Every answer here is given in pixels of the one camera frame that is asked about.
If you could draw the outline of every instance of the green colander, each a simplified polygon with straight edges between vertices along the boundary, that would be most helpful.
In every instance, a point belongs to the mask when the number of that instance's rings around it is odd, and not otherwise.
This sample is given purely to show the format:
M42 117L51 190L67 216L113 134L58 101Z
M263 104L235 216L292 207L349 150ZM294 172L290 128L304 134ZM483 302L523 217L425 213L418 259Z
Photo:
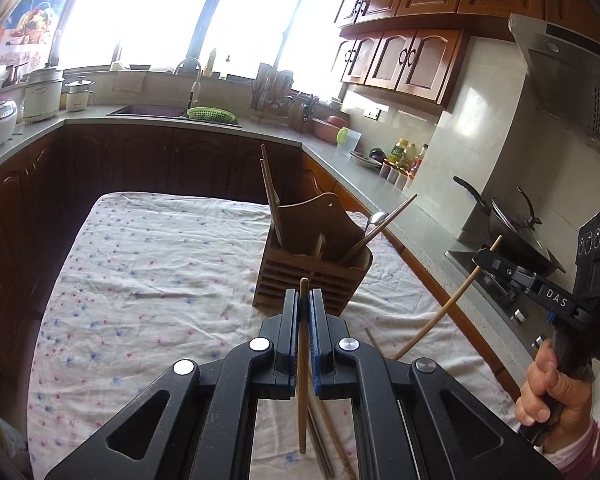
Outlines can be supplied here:
M213 123L235 123L235 115L220 108L197 107L187 110L187 117L193 121Z

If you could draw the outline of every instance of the countertop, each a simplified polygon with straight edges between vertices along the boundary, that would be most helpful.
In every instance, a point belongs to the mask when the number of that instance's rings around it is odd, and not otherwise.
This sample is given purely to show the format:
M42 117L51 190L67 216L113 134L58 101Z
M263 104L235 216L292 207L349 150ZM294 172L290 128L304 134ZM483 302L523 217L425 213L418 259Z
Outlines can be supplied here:
M299 134L288 128L257 124L246 118L238 118L242 128L235 128L178 119L107 115L120 107L120 105L92 106L81 112L63 111L56 117L39 123L18 124L12 137L0 146L0 164L64 124L170 126L229 133L302 147L305 153L372 212L392 211L406 199L400 190L380 179L376 171L354 164L348 156L336 153L335 146L314 136ZM389 231L404 244L450 296L464 281L464 276L445 257L445 251L466 248L433 218L418 208L418 199L392 222ZM482 334L513 379L518 384L522 384L525 381L525 370L531 362L531 356L510 327L472 286L460 298L458 306Z

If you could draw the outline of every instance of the range hood vent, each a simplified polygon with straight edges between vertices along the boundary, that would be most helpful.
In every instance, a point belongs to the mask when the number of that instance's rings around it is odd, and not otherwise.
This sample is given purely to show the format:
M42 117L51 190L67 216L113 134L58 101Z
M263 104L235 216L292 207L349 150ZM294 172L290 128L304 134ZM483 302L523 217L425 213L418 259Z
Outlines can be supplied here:
M586 134L600 151L600 44L568 28L512 14L540 107Z

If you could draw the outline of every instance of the gas stove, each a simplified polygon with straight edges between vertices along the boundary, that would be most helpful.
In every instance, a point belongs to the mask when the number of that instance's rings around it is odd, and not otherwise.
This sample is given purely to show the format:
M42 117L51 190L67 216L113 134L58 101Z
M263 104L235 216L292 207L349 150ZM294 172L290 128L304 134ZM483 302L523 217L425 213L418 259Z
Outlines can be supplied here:
M474 256L477 250L447 251L445 256L467 277L475 269ZM507 323L529 354L535 355L538 346L552 333L552 328L546 323L546 312L522 291L486 272L480 272L473 285Z

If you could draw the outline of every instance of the kitchen sink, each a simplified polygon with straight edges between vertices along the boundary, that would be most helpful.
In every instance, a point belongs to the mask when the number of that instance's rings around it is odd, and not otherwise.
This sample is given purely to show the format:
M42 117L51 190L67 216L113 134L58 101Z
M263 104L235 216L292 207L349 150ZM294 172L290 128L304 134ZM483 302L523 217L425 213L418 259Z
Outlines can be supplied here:
M233 123L220 123L218 121L187 119L186 109L173 106L127 105L123 108L120 108L120 110L116 110L115 112L111 112L107 115L124 115L133 117L162 117L168 119L183 119L192 123L224 124L225 126L233 126L234 128L242 127L242 125L238 121L234 121Z

